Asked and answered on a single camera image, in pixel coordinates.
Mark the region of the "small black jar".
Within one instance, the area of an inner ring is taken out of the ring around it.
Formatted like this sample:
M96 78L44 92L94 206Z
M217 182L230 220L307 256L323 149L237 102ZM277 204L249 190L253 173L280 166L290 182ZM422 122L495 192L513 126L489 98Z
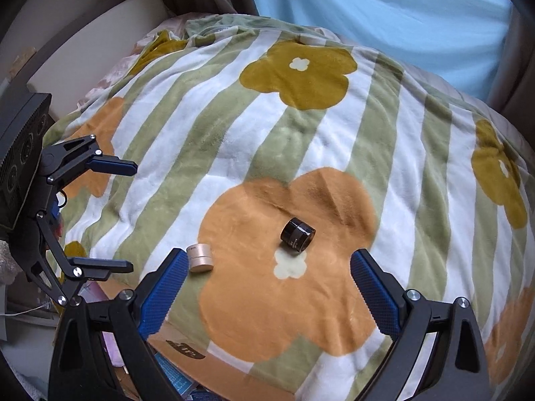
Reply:
M316 235L316 230L297 217L291 218L280 233L280 240L295 253L307 249Z

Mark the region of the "white foam board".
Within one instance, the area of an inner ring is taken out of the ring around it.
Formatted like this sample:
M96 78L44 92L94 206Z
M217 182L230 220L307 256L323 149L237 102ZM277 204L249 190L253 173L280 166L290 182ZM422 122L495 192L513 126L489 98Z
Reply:
M50 114L59 120L131 53L137 40L166 18L163 0L102 0L31 58L26 87L51 94Z

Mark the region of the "open cardboard box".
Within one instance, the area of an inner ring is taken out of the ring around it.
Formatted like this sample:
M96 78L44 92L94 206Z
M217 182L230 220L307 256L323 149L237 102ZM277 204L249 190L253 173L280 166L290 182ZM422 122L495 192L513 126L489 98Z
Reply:
M303 381L296 335L265 281L216 273L185 281L149 343L230 400L292 400Z

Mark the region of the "green striped floral blanket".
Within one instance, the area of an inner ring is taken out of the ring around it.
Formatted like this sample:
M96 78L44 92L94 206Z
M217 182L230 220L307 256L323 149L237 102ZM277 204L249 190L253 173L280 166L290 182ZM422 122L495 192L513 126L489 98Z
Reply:
M250 15L189 20L58 120L135 176L86 172L62 210L67 254L124 259L136 286L170 250L209 244L224 280L265 281L296 335L292 400L352 400L390 346L349 271L366 248L430 300L463 296L491 396L534 355L534 151L508 120L433 74L319 29ZM280 233L316 235L302 253Z

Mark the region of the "right brown curtain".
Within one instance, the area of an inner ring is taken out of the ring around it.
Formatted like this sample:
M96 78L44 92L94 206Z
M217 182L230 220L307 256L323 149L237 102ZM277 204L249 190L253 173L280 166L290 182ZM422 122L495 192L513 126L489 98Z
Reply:
M534 29L516 8L487 103L518 129L534 127Z

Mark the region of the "light blue sheet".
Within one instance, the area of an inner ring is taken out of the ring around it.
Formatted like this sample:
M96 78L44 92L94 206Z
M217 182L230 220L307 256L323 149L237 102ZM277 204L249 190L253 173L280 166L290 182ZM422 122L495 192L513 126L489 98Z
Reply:
M509 30L511 0L254 0L260 15L324 27L441 76L484 100Z

